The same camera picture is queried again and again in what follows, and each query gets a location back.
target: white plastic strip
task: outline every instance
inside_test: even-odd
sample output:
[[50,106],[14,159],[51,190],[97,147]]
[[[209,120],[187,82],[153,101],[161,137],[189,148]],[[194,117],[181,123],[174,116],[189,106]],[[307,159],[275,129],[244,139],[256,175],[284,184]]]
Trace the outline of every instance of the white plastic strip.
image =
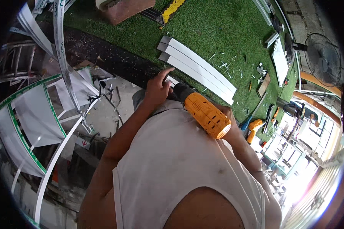
[[232,105],[233,100],[232,98],[227,97],[227,95],[220,90],[217,86],[212,84],[209,80],[204,78],[202,75],[194,71],[192,68],[184,64],[183,62],[179,61],[178,59],[174,58],[173,56],[170,56],[167,53],[162,53],[159,57],[160,60],[167,62],[168,64],[176,67],[180,71],[184,72],[188,76],[192,77],[197,82],[201,83],[205,87],[207,87],[209,90],[211,90],[214,94],[222,98],[224,101],[226,101],[228,104]]
[[173,56],[174,58],[178,59],[179,61],[183,62],[184,64],[192,68],[194,71],[202,75],[205,79],[207,79],[212,84],[217,86],[220,90],[222,90],[227,95],[227,97],[229,98],[233,97],[234,92],[232,92],[226,85],[224,85],[217,78],[211,75],[211,73],[206,71],[205,68],[203,68],[198,63],[188,58],[186,55],[184,55],[180,51],[176,50],[174,47],[165,43],[159,43],[157,49],[169,54],[170,56]]
[[18,180],[19,174],[20,174],[20,172],[21,172],[22,167],[23,167],[24,164],[25,164],[25,161],[23,161],[23,162],[20,164],[18,170],[17,170],[16,173],[15,173],[14,180],[13,180],[13,183],[12,183],[12,188],[11,188],[11,193],[12,193],[12,194],[14,194],[16,181]]
[[70,72],[67,69],[67,61],[65,55],[65,47],[64,47],[64,30],[63,30],[63,18],[64,18],[64,7],[65,1],[64,0],[55,0],[54,2],[54,34],[55,34],[55,46],[56,46],[56,54],[58,57],[61,73],[69,92],[70,98],[73,101],[75,109],[78,113],[81,112],[80,106],[75,96],[73,86],[70,80]]
[[67,134],[66,138],[59,144],[58,148],[56,149],[55,153],[52,155],[52,158],[50,162],[48,163],[47,166],[47,172],[46,175],[43,177],[41,180],[40,186],[38,187],[37,191],[37,202],[34,207],[34,221],[36,223],[40,223],[40,215],[41,215],[41,206],[42,206],[42,200],[43,200],[43,195],[45,194],[45,190],[47,187],[48,180],[50,179],[51,173],[56,165],[57,160],[59,159],[59,156],[64,149],[66,143],[69,141],[71,135],[74,133],[75,129],[78,127],[78,125],[82,122],[82,120],[85,118],[87,113],[91,110],[91,108],[96,104],[96,102],[99,100],[99,98],[95,99],[85,111],[82,116],[78,119],[78,121],[75,123],[73,128],[69,131]]
[[71,116],[71,117],[68,117],[68,118],[64,118],[64,119],[60,120],[60,123],[67,122],[67,121],[76,119],[76,118],[78,118],[78,117],[80,117],[80,114],[74,115],[74,116]]
[[161,39],[162,43],[168,44],[181,53],[185,54],[187,57],[189,57],[191,60],[202,66],[206,71],[210,72],[211,75],[213,75],[215,78],[217,78],[221,83],[226,85],[230,91],[233,93],[236,92],[236,88],[232,85],[230,81],[228,81],[227,78],[225,78],[220,72],[218,72],[213,66],[211,66],[208,62],[206,62],[203,58],[201,58],[199,55],[191,51],[188,47],[184,46],[183,44],[179,43],[177,40],[163,36]]

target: window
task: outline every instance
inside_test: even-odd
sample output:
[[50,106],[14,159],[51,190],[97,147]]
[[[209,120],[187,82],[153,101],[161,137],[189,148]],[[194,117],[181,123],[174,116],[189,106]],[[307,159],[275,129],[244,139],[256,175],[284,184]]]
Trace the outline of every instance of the window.
[[320,158],[325,152],[325,149],[328,145],[333,128],[334,128],[334,123],[326,119],[324,116],[321,117],[320,126],[316,130],[313,128],[310,128],[310,130],[315,132],[315,134],[318,135],[318,133],[320,133],[320,135],[318,135],[320,136],[320,141],[318,142],[318,145],[315,149],[315,152],[318,154]]
[[314,132],[317,136],[321,137],[322,131],[323,131],[324,126],[326,125],[326,122],[327,122],[327,121],[326,121],[326,118],[325,118],[324,116],[321,117],[320,125],[319,125],[318,127],[316,127],[316,126],[314,125],[315,122],[316,122],[316,121],[311,120],[311,124],[313,124],[313,125],[311,125],[309,129],[310,129],[312,132]]

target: white panel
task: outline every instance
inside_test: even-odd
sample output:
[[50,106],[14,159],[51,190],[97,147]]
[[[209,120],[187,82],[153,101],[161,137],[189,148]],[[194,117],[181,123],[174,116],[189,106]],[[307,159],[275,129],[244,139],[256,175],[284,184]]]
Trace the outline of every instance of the white panel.
[[34,147],[57,144],[66,137],[54,117],[43,85],[30,89],[13,103],[23,131]]
[[215,78],[213,75],[211,75],[211,73],[206,71],[205,68],[203,68],[202,66],[200,66],[199,64],[197,64],[196,62],[194,62],[193,60],[188,58],[186,55],[184,55],[183,53],[181,53],[180,51],[178,51],[174,47],[172,47],[168,44],[165,44],[165,43],[159,43],[157,49],[162,51],[162,52],[169,54],[170,56],[173,56],[174,58],[178,59],[179,61],[183,62],[184,64],[186,64],[187,66],[192,68],[194,71],[196,71],[197,73],[202,75],[204,78],[206,78],[212,84],[214,84],[220,90],[222,90],[227,95],[227,97],[229,97],[229,98],[233,97],[234,93],[226,85],[224,85],[217,78]]
[[198,63],[200,66],[202,66],[206,71],[210,72],[213,76],[215,76],[220,82],[222,82],[224,85],[226,85],[233,93],[236,92],[236,88],[228,81],[218,70],[216,70],[213,66],[211,66],[208,62],[206,62],[203,58],[201,58],[199,55],[191,51],[188,47],[184,46],[183,44],[179,43],[177,40],[163,36],[161,39],[162,43],[166,43],[178,51],[185,54],[187,57],[189,57],[194,62]]
[[277,71],[279,87],[282,87],[283,82],[288,73],[289,67],[285,58],[282,43],[280,42],[280,38],[276,40],[274,44],[274,50],[271,56],[273,57],[275,70]]
[[233,100],[225,93],[223,93],[217,86],[212,84],[209,80],[204,78],[202,75],[194,71],[192,68],[184,64],[183,62],[179,61],[178,59],[168,55],[167,53],[162,53],[159,57],[160,60],[167,62],[168,64],[175,66],[180,71],[184,72],[188,76],[191,76],[194,80],[198,81],[202,85],[206,86],[209,90],[211,90],[214,94],[218,95],[220,98],[222,98],[224,101],[226,101],[228,104],[232,105]]
[[[82,69],[78,71],[80,75],[85,77],[87,82],[90,84],[92,83],[91,74],[89,72],[89,69]],[[78,99],[79,106],[83,106],[86,104],[89,104],[88,101],[89,95],[93,95],[94,93],[89,90],[80,80],[78,80],[76,77],[74,77],[72,74],[70,74],[70,80],[71,84],[73,85],[73,90],[75,93],[76,98]],[[74,109],[74,104],[70,98],[69,92],[67,91],[66,85],[64,83],[64,79],[60,79],[58,82],[56,82],[56,90],[58,92],[60,102],[64,110],[69,111]]]
[[6,151],[17,167],[20,167],[22,162],[25,161],[22,172],[38,177],[44,176],[43,170],[37,164],[39,163],[37,158],[34,159],[35,157],[33,158],[28,153],[28,150],[19,138],[7,106],[0,110],[0,137]]

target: yellow power drill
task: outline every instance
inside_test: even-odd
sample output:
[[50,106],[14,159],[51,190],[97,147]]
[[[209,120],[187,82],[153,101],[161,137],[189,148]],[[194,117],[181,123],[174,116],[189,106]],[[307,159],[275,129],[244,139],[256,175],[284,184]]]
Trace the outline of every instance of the yellow power drill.
[[256,119],[255,121],[250,122],[248,125],[248,129],[251,131],[250,134],[247,137],[248,144],[252,143],[253,137],[255,137],[257,131],[265,125],[266,120],[264,119]]
[[186,110],[214,139],[222,138],[229,131],[231,120],[204,96],[182,83],[174,85],[174,92]]

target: green artificial turf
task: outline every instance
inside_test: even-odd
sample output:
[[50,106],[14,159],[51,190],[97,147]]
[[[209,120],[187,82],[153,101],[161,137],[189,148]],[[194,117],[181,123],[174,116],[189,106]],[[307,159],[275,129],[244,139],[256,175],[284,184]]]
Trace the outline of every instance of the green artificial turf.
[[[169,2],[170,0],[156,0],[155,7],[162,10]],[[52,15],[45,14],[40,20],[52,21]],[[247,118],[246,110],[248,109],[251,113],[260,100],[256,92],[259,78],[256,67],[259,62],[263,63],[264,69],[268,70],[271,77],[271,83],[267,89],[268,94],[263,104],[275,104],[278,96],[289,101],[296,85],[295,71],[297,70],[290,66],[288,86],[279,87],[271,59],[274,45],[269,49],[263,47],[263,43],[274,33],[274,29],[265,23],[257,7],[249,0],[188,0],[162,30],[159,29],[157,23],[141,15],[135,15],[117,26],[112,26],[97,12],[94,1],[77,0],[66,12],[64,25],[105,39],[151,60],[161,68],[164,68],[166,64],[158,60],[161,52],[156,47],[163,35],[175,38],[205,60],[209,60],[216,52],[224,53],[216,54],[214,63],[219,65],[223,61],[230,64],[228,73],[232,79],[224,73],[225,68],[216,68],[237,88],[233,97],[232,110],[239,122]],[[281,37],[284,44],[284,33]],[[178,70],[175,70],[173,74],[200,92],[205,89]],[[248,92],[250,81],[252,89]],[[227,105],[209,90],[202,94],[217,103]],[[265,118],[268,107],[262,106],[254,118]],[[277,119],[280,121],[282,116],[283,112],[278,114]],[[258,136],[266,141],[269,139],[266,135],[258,134]]]

